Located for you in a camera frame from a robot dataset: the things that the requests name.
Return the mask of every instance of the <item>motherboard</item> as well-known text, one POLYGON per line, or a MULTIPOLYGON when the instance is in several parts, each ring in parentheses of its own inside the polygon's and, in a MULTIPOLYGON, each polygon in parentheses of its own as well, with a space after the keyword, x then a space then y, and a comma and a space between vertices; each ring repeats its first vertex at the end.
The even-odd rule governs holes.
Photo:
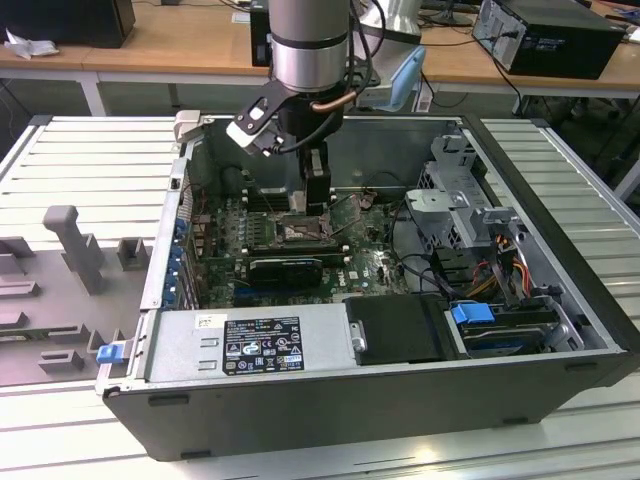
POLYGON ((261 194, 227 198, 193 221, 202 308, 342 302, 351 296, 409 293, 389 251, 398 202, 343 193, 320 216, 261 194))

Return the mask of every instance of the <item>warning label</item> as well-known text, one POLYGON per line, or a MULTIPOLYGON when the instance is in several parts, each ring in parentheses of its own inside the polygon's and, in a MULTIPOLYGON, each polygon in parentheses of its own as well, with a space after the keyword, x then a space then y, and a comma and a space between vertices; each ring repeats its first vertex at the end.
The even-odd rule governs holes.
POLYGON ((227 375, 304 370, 300 319, 228 320, 222 365, 227 375))

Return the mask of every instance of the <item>wooden table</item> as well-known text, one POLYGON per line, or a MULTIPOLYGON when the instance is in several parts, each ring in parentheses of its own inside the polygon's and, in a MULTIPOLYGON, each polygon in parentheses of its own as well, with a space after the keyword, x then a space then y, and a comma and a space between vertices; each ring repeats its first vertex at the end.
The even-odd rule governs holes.
MULTIPOLYGON (((105 115, 100 82, 261 85, 267 69, 251 65, 249 26, 233 23, 227 7, 154 7, 136 4, 134 31, 120 49, 61 47, 61 54, 30 61, 0 50, 0 77, 75 80, 91 113, 105 115)), ((605 14, 609 7, 594 3, 605 14)), ((431 28, 423 43, 471 40, 463 30, 431 28)), ((424 73, 434 90, 512 94, 477 44, 427 47, 424 73)), ((640 47, 620 45, 599 80, 510 77, 522 95, 635 98, 640 94, 640 47)))

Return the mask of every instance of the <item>floor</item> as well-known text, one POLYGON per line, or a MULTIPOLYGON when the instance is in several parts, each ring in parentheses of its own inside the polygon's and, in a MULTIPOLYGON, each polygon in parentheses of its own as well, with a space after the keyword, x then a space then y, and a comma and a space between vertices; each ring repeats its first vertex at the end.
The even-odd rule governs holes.
MULTIPOLYGON (((0 153, 4 155, 13 144, 31 115, 89 115, 88 107, 80 86, 74 82, 13 80, 5 81, 8 89, 0 90, 0 153)), ((172 115, 174 109, 169 100, 166 85, 161 84, 120 84, 105 83, 101 92, 106 104, 114 115, 172 115)), ((238 110, 255 87, 235 86, 178 86, 183 108, 197 108, 214 113, 232 113, 238 110)), ((456 104, 462 98, 460 93, 441 93, 437 101, 441 105, 456 104)), ((507 95, 468 95, 453 109, 433 106, 431 113, 475 113, 484 118, 511 117, 514 97, 507 95)), ((552 123, 560 118, 570 117, 571 99, 546 98, 534 101, 527 110, 529 117, 542 117, 552 123)), ((586 113, 578 118, 569 118, 556 128, 560 135, 587 163, 615 186, 631 167, 638 152, 628 162, 611 163, 611 159, 621 152, 640 126, 640 109, 631 114, 620 127, 616 108, 606 101, 592 99, 586 113), (619 130, 607 148, 594 159, 611 133, 619 130)), ((630 203, 638 203, 640 195, 631 198, 630 203)))

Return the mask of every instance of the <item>black cable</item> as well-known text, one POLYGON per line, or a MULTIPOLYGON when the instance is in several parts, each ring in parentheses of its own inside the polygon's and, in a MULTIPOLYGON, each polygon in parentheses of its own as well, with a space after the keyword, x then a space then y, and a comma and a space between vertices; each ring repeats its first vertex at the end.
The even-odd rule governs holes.
MULTIPOLYGON (((491 38, 481 38, 480 40, 491 40, 491 38)), ((462 45, 475 43, 476 41, 478 40, 474 38, 473 40, 467 40, 466 42, 460 42, 460 43, 421 43, 420 45, 423 45, 425 47, 460 47, 462 45)))
POLYGON ((424 80, 424 83, 427 84, 427 88, 431 91, 431 103, 433 103, 437 107, 440 107, 440 108, 455 108, 455 107, 461 105, 462 102, 464 102, 467 99, 467 97, 469 96, 469 93, 467 92, 456 103, 454 103, 452 105, 442 105, 441 103, 436 102, 436 92, 433 90, 433 87, 431 86, 431 83, 429 83, 429 79, 427 78, 427 76, 424 74, 423 71, 420 71, 420 75, 422 76, 422 80, 424 80))
POLYGON ((362 43, 362 49, 364 50, 365 59, 367 61, 367 73, 365 73, 364 79, 362 83, 356 89, 356 95, 359 96, 364 89, 369 86, 369 82, 371 81, 371 77, 373 76, 373 59, 371 58, 371 50, 369 49, 369 44, 367 43, 367 39, 364 36, 364 29, 362 28, 362 23, 360 22, 360 18, 358 17, 358 12, 356 11, 356 7, 353 4, 353 1, 349 3, 351 9, 351 15, 353 16, 353 21, 358 29, 358 36, 360 37, 360 43, 362 43))
POLYGON ((219 4, 209 4, 209 5, 201 5, 198 3, 180 3, 178 5, 161 5, 153 2, 149 2, 148 0, 135 0, 131 3, 146 3, 147 5, 151 5, 152 7, 229 7, 237 10, 239 12, 249 13, 249 10, 238 5, 233 5, 232 3, 227 3, 225 0, 219 0, 219 4))
MULTIPOLYGON (((353 22, 359 26, 361 39, 363 41, 363 45, 364 45, 365 53, 366 53, 366 52, 369 51, 369 47, 367 46, 366 42, 363 39, 364 34, 362 33, 362 25, 360 24, 360 19, 358 18, 357 13, 355 11, 355 6, 353 4, 353 1, 351 1, 349 3, 349 5, 350 5, 350 9, 351 9, 351 16, 353 18, 353 22)), ((352 32, 352 30, 353 30, 353 25, 351 24, 351 22, 349 22, 349 31, 352 32)), ((367 74, 368 75, 365 78, 365 80, 363 81, 363 83, 365 85, 367 85, 369 83, 369 81, 371 81, 371 76, 373 75, 373 64, 371 62, 370 54, 371 54, 371 52, 369 52, 369 67, 370 68, 367 69, 367 74)), ((351 89, 351 85, 353 83, 354 74, 355 74, 355 52, 354 52, 353 42, 349 42, 349 75, 347 77, 347 85, 346 85, 345 93, 348 92, 351 89)), ((307 137, 305 137, 302 140, 294 143, 293 145, 289 145, 289 146, 275 145, 271 149, 272 153, 282 155, 282 154, 285 154, 285 153, 295 152, 295 151, 299 150, 300 148, 304 147, 305 145, 311 143, 312 141, 314 141, 315 139, 319 138, 324 133, 324 131, 327 129, 327 127, 331 124, 331 122, 333 122, 335 120, 337 115, 338 115, 337 111, 331 112, 329 114, 329 116, 327 116, 327 118, 324 120, 324 122, 322 122, 320 124, 320 126, 318 128, 316 128, 307 137)))
POLYGON ((347 38, 349 39, 349 73, 347 76, 347 84, 345 86, 344 89, 344 93, 347 94, 349 93, 349 91, 351 90, 351 86, 353 85, 353 78, 355 76, 356 70, 355 70, 355 66, 356 66, 356 52, 355 52, 355 45, 353 44, 353 23, 354 20, 351 17, 351 15, 349 15, 349 32, 348 32, 348 36, 347 38))
POLYGON ((378 175, 388 175, 396 182, 398 182, 402 187, 409 190, 409 187, 400 179, 400 177, 398 177, 398 175, 393 173, 391 170, 378 170, 377 172, 372 173, 362 182, 362 187, 367 188, 369 186, 369 182, 371 182, 371 180, 376 178, 378 175))
POLYGON ((507 82, 509 84, 509 86, 513 89, 514 92, 516 92, 516 95, 518 96, 518 110, 516 110, 516 117, 521 117, 523 116, 523 112, 522 112, 522 95, 520 94, 520 90, 518 90, 516 88, 516 86, 511 83, 511 80, 509 80, 507 78, 507 76, 505 75, 505 73, 502 71, 502 66, 498 63, 498 61, 496 60, 496 57, 494 56, 494 49, 496 48, 496 44, 498 43, 498 40, 502 37, 509 37, 512 36, 513 34, 518 34, 518 32, 505 32, 502 33, 502 30, 500 31, 500 35, 498 35, 497 38, 495 38, 494 40, 492 40, 491 43, 491 59, 493 60, 493 64, 496 66, 496 70, 498 70, 498 73, 500 74, 500 76, 504 79, 505 82, 507 82))
POLYGON ((3 87, 3 90, 9 94, 9 96, 13 99, 14 102, 18 104, 18 106, 22 109, 22 111, 29 117, 33 117, 33 114, 27 110, 20 100, 13 94, 11 89, 9 88, 9 84, 4 81, 4 79, 0 79, 0 86, 3 87))
POLYGON ((627 112, 627 114, 622 117, 622 119, 620 120, 620 122, 618 122, 618 126, 617 128, 611 132, 611 135, 609 135, 609 138, 607 138, 607 140, 602 144, 602 147, 600 147, 600 151, 597 153, 597 155, 593 158, 593 164, 595 165, 597 163, 597 161, 600 159, 600 157, 602 156, 602 154, 604 153, 604 151, 607 149, 607 147, 609 146, 609 144, 612 142, 612 140, 618 135, 618 133, 620 133, 620 129, 622 128, 622 126, 626 123, 626 121, 629 119, 629 117, 633 114, 633 111, 635 110, 635 108, 638 106, 638 103, 640 102, 640 95, 638 95, 638 97, 636 98, 636 100, 633 102, 633 104, 631 105, 631 108, 629 109, 629 111, 627 112))
POLYGON ((420 225, 418 225, 418 223, 416 222, 416 219, 413 218, 413 214, 411 213, 411 209, 407 206, 407 202, 405 200, 402 201, 402 203, 400 203, 400 205, 398 206, 396 213, 393 216, 393 220, 391 221, 391 226, 389 228, 389 250, 391 251, 391 256, 394 258, 394 260, 396 260, 397 262, 399 262, 406 271, 408 271, 409 273, 413 273, 415 276, 417 276, 418 278, 424 280, 425 282, 430 283, 431 285, 441 288, 443 289, 445 292, 447 292, 449 295, 451 295, 453 298, 459 298, 459 299, 465 299, 465 295, 461 292, 458 292, 456 289, 454 289, 451 285, 449 285, 443 278, 441 278, 439 275, 434 273, 434 278, 429 278, 425 275, 423 275, 422 273, 418 272, 416 269, 408 266, 406 263, 403 262, 404 258, 408 258, 408 256, 404 256, 402 258, 400 258, 398 256, 398 252, 396 252, 395 246, 393 245, 393 233, 396 227, 396 223, 398 222, 398 215, 400 214, 400 210, 402 210, 402 207, 406 206, 407 207, 407 211, 409 212, 409 217, 411 218, 411 221, 414 223, 414 225, 416 226, 416 228, 418 229, 418 232, 424 237, 424 232, 422 231, 422 229, 420 228, 420 225))
POLYGON ((382 23, 382 35, 380 36, 380 40, 378 40, 378 44, 376 45, 376 48, 374 48, 373 51, 371 52, 371 58, 373 58, 380 51, 380 48, 382 47, 382 42, 384 42, 384 37, 387 33, 387 19, 384 17, 384 10, 382 9, 380 2, 378 0, 371 0, 371 3, 373 3, 378 9, 378 13, 380 13, 380 22, 382 23))
POLYGON ((322 135, 324 133, 324 131, 327 129, 327 127, 336 118, 337 114, 338 114, 338 112, 331 112, 329 114, 329 116, 327 118, 325 118, 324 122, 322 122, 320 124, 320 126, 315 129, 315 131, 310 133, 307 137, 303 138, 299 142, 296 142, 293 145, 289 145, 287 147, 282 146, 282 145, 276 145, 271 149, 271 151, 273 153, 275 153, 275 154, 281 155, 283 153, 291 153, 291 152, 295 152, 296 150, 299 150, 300 148, 304 147, 308 143, 314 141, 316 138, 320 137, 320 135, 322 135))

